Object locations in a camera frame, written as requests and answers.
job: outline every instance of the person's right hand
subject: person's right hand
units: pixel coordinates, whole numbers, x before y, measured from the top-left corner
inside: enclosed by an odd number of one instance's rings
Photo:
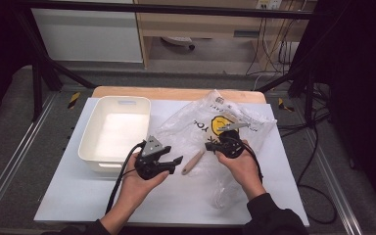
[[[244,150],[236,159],[229,159],[218,151],[215,151],[215,155],[220,163],[227,166],[234,179],[243,187],[249,201],[265,193],[259,180],[258,167],[249,152]]]

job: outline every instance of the black sleeve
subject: black sleeve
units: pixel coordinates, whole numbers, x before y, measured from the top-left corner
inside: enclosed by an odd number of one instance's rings
[[[44,232],[41,235],[110,235],[108,230],[103,226],[99,219],[91,223],[84,232],[78,228],[69,226],[61,230],[60,232]]]
[[[299,216],[279,209],[268,193],[249,201],[247,208],[252,220],[244,226],[244,235],[308,234]]]

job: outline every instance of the hand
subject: hand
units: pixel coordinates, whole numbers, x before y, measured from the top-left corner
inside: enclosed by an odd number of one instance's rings
[[[169,175],[169,171],[164,171],[152,179],[142,179],[134,170],[137,156],[138,153],[130,156],[117,201],[112,209],[100,219],[110,234],[118,234],[149,192],[164,182]]]
[[[149,180],[141,178],[136,170],[134,170],[137,156],[138,153],[133,154],[129,159],[117,199],[126,201],[135,208],[139,207],[149,192],[164,182],[169,175],[169,171],[164,171]]]
[[[224,154],[215,151],[218,161],[233,174],[234,179],[243,187],[249,201],[263,193],[265,190],[259,180],[259,170],[256,162],[246,150],[236,159],[229,159]]]

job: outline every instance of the white cabinet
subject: white cabinet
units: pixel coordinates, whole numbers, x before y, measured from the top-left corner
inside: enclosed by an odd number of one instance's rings
[[[132,3],[131,0],[91,2]],[[134,13],[44,9],[32,9],[32,13],[54,60],[142,63]]]

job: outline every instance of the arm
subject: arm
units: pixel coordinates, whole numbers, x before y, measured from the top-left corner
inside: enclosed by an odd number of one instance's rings
[[[100,219],[101,223],[110,234],[118,234],[152,189],[164,182],[169,175],[169,171],[164,171],[150,180],[142,179],[138,173],[133,170],[136,157],[137,154],[130,157],[128,163],[129,169],[126,169],[128,173],[123,177],[117,202],[112,209]]]
[[[169,171],[164,171],[150,180],[142,179],[134,170],[136,157],[137,154],[130,157],[117,201],[105,216],[90,224],[84,232],[69,226],[60,232],[45,232],[42,235],[118,234],[152,189],[164,182],[169,175]]]
[[[243,151],[236,159],[228,159],[220,152],[215,154],[218,161],[228,167],[249,199],[247,208],[252,220],[245,225],[243,234],[307,234],[301,219],[291,210],[279,209],[266,193],[249,152]]]

